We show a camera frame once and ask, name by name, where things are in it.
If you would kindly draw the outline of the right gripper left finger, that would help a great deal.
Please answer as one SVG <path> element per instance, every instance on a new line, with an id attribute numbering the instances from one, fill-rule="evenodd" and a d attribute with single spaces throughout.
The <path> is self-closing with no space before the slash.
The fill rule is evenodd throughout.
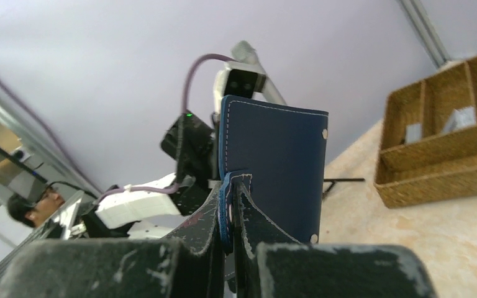
<path id="1" fill-rule="evenodd" d="M 219 188 L 157 239 L 39 240 L 10 263 L 0 297 L 222 297 Z"/>

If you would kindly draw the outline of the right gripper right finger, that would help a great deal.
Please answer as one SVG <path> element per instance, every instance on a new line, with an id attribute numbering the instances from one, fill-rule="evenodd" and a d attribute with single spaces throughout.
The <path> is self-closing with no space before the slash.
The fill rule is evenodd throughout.
<path id="1" fill-rule="evenodd" d="M 239 297 L 435 297 L 421 260 L 399 245 L 300 243 L 234 186 Z"/>

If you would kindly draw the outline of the navy blue card holder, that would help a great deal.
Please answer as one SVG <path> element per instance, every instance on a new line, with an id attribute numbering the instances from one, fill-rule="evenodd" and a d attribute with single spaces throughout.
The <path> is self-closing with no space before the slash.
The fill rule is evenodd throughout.
<path id="1" fill-rule="evenodd" d="M 329 115 L 228 95 L 219 122 L 220 239 L 233 249 L 227 211 L 244 183 L 255 205 L 293 240 L 319 234 Z"/>

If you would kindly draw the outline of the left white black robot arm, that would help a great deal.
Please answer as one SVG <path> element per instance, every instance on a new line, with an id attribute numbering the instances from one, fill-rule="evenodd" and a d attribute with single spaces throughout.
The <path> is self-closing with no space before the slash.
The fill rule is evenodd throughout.
<path id="1" fill-rule="evenodd" d="M 160 238 L 171 228 L 151 223 L 151 218 L 193 215 L 209 195 L 210 181 L 217 179 L 218 113 L 211 115 L 211 122 L 207 125 L 196 115 L 187 114 L 182 164 L 185 176 L 180 182 L 171 173 L 145 184 L 112 186 L 97 199 L 83 216 L 86 223 L 99 224 L 99 231 L 92 236 Z"/>

